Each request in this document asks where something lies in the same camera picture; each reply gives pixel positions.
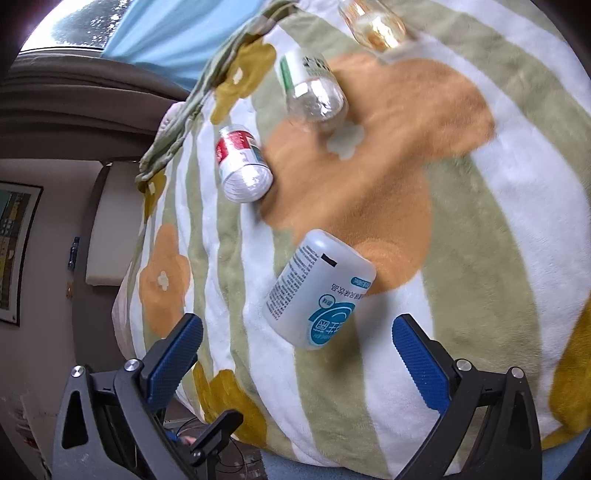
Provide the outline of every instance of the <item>black barcode mark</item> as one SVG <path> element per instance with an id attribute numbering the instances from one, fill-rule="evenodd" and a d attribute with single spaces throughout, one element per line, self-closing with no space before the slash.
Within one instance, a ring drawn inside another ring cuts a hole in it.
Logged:
<path id="1" fill-rule="evenodd" d="M 320 258 L 324 260 L 326 263 L 328 263 L 331 267 L 336 267 L 336 262 L 332 258 L 329 258 L 324 254 L 322 254 L 322 257 Z"/>

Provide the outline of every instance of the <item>plastic bottle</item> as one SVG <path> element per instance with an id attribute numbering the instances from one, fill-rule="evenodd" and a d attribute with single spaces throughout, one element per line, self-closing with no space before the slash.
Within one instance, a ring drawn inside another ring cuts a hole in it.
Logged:
<path id="1" fill-rule="evenodd" d="M 273 174 L 255 138 L 242 125 L 228 125 L 220 130 L 216 159 L 224 194 L 231 202 L 255 202 L 273 183 Z"/>
<path id="2" fill-rule="evenodd" d="M 292 123 L 330 132 L 345 120 L 347 99 L 322 55 L 297 48 L 284 55 L 279 67 Z"/>
<path id="3" fill-rule="evenodd" d="M 375 279 L 375 267 L 323 230 L 311 230 L 262 306 L 271 327 L 289 343 L 321 348 L 340 330 Z"/>
<path id="4" fill-rule="evenodd" d="M 339 13 L 364 47 L 384 52 L 409 39 L 402 19 L 378 0 L 339 0 Z"/>

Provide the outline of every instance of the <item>sky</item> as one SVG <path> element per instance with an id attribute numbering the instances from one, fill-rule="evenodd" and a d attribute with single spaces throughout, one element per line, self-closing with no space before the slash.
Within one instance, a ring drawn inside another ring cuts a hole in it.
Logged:
<path id="1" fill-rule="evenodd" d="M 22 50 L 31 50 L 32 48 L 57 47 L 68 45 L 64 42 L 57 42 L 51 36 L 53 25 L 62 18 L 70 15 L 72 12 L 88 5 L 93 0 L 63 0 L 47 15 L 31 36 L 22 46 Z"/>

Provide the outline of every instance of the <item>picture frame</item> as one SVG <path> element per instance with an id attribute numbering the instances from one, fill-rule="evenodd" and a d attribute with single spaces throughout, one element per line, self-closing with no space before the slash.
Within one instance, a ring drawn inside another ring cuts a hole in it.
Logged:
<path id="1" fill-rule="evenodd" d="M 21 324 L 22 268 L 43 187 L 0 181 L 0 320 Z"/>

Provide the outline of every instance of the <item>bed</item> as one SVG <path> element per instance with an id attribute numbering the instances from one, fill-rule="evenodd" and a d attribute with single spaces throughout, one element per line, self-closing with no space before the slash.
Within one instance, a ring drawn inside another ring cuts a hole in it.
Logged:
<path id="1" fill-rule="evenodd" d="M 523 3 L 387 4 L 416 40 L 384 56 L 354 42 L 328 0 L 275 2 L 216 52 L 140 164 L 119 346 L 142 357 L 194 312 L 206 336 L 177 394 L 203 421 L 237 408 L 244 442 L 394 478 L 437 419 L 389 335 L 410 312 L 455 358 L 523 367 L 543 446 L 565 444 L 591 423 L 589 78 Z M 352 106 L 334 148 L 285 119 L 275 65 L 296 46 L 328 59 Z M 230 123 L 274 172 L 260 203 L 219 188 L 214 145 Z M 378 278 L 354 320 L 304 352 L 258 305 L 312 228 L 354 246 Z"/>

